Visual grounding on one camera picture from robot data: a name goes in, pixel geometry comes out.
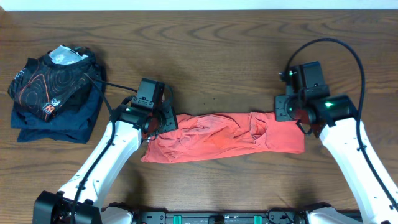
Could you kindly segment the red printed t-shirt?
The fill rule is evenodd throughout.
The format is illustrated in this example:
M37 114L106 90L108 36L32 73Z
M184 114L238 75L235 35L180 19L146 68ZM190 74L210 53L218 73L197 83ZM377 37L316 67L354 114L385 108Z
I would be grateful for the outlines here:
M274 113L180 114L178 129L149 141L142 162L172 164L242 156L257 152L300 154L304 134Z

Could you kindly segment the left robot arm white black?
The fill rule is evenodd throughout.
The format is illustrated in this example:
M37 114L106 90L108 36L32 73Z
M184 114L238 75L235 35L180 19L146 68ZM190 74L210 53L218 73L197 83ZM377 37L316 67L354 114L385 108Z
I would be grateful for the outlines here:
M134 223L134 212L104 201L124 164L144 141L178 128L169 85L143 78L137 93L109 111L101 141L58 192L36 199L33 223Z

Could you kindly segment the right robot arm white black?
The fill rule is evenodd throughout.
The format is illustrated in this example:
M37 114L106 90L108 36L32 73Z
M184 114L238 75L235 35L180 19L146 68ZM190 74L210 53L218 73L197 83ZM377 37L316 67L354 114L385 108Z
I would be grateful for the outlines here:
M363 223L397 223L397 186L378 158L359 111L347 95L330 94L319 62L281 73L286 92L275 98L276 120L310 126L341 169Z

